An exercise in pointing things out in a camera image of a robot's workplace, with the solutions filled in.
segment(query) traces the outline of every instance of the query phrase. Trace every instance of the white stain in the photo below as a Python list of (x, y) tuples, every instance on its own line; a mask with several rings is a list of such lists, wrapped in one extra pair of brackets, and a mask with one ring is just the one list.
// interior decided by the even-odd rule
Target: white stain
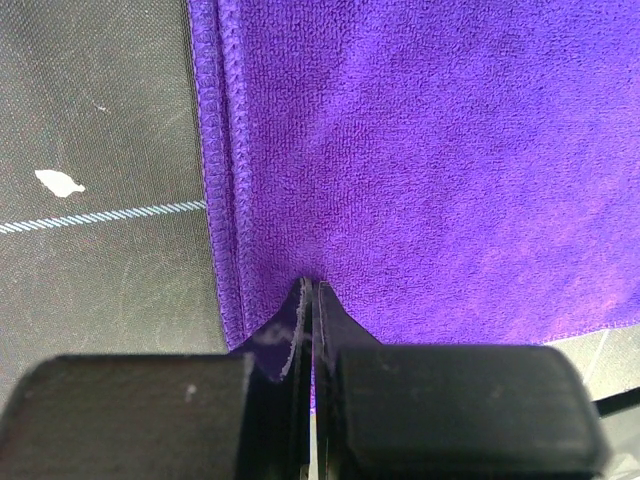
[(67, 198), (73, 192), (84, 192), (83, 185), (78, 185), (66, 173), (56, 170), (36, 170), (36, 177), (53, 192), (56, 197)]
[(187, 391), (184, 394), (184, 401), (187, 403), (191, 402), (191, 399), (198, 391), (198, 387), (196, 387), (193, 383), (187, 387)]

